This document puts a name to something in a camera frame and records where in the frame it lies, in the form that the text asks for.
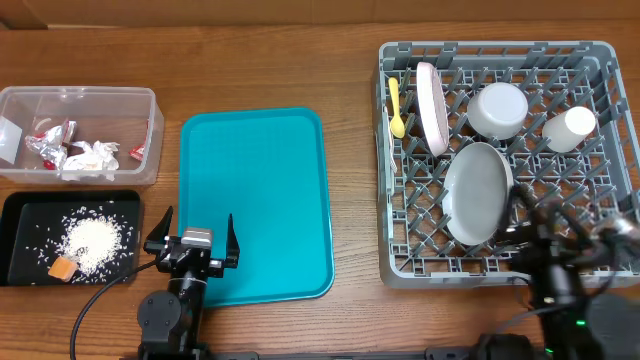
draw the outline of gray plastic crate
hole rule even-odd
[[[506,285],[507,261],[516,250],[488,244],[465,246],[446,228],[443,182],[464,146],[487,142],[509,161],[516,182],[528,184],[540,202],[562,201],[588,228],[613,212],[639,219],[638,141],[613,48],[603,42],[391,42],[382,45],[374,77],[374,124],[378,153],[380,275],[396,288]],[[421,140],[416,66],[436,66],[449,113],[450,145],[438,159]],[[387,79],[400,79],[407,136],[389,132]],[[486,139],[469,126],[466,106],[483,87],[508,82],[529,102],[525,126],[506,141]],[[592,136],[577,149],[557,154],[542,137],[546,119],[573,106],[597,114]],[[392,162],[397,172],[392,170]],[[514,209],[516,218],[523,215]],[[614,286],[640,283],[640,263],[626,261]],[[607,267],[583,274],[598,286]]]

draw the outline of orange block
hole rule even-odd
[[[51,265],[51,269],[49,269],[49,276],[53,276],[67,282],[71,280],[76,270],[78,270],[78,264],[61,256],[56,259],[53,265]]]

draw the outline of blue tray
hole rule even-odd
[[[320,118],[306,108],[200,114],[182,129],[179,233],[213,230],[224,258],[227,218],[237,269],[209,279],[205,306],[314,298],[335,275]]]

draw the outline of clear plastic bin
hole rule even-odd
[[[120,144],[114,154],[119,169],[47,170],[42,158],[25,146],[24,138],[65,120],[78,124],[73,141]],[[0,175],[14,182],[145,185],[155,183],[158,174],[164,117],[154,92],[146,88],[8,87],[0,92],[0,132],[2,138],[10,137],[0,138]],[[129,151],[142,144],[145,152],[138,161]],[[69,148],[69,156],[80,153],[77,147]]]

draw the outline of wooden table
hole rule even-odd
[[[208,311],[201,338],[215,351],[421,350],[472,344],[481,332],[523,309],[509,288],[410,291],[380,281],[371,122],[378,48],[397,40],[540,39],[610,42],[633,117],[640,121],[640,25],[632,21],[9,31],[0,33],[0,88],[107,85],[155,91],[166,124],[158,181],[136,188],[146,203],[144,234],[168,205],[178,206],[179,135],[189,117],[240,109],[313,109],[324,127],[335,283],[317,300]],[[3,179],[0,201],[12,192],[36,189],[41,188]],[[140,261],[150,259],[143,255]],[[107,292],[82,324],[80,358],[135,352],[138,304],[166,282],[166,274],[150,270],[131,286]],[[68,358],[72,325],[96,290],[0,289],[0,358]],[[640,287],[620,292],[640,297]],[[540,341],[535,319],[511,330]]]

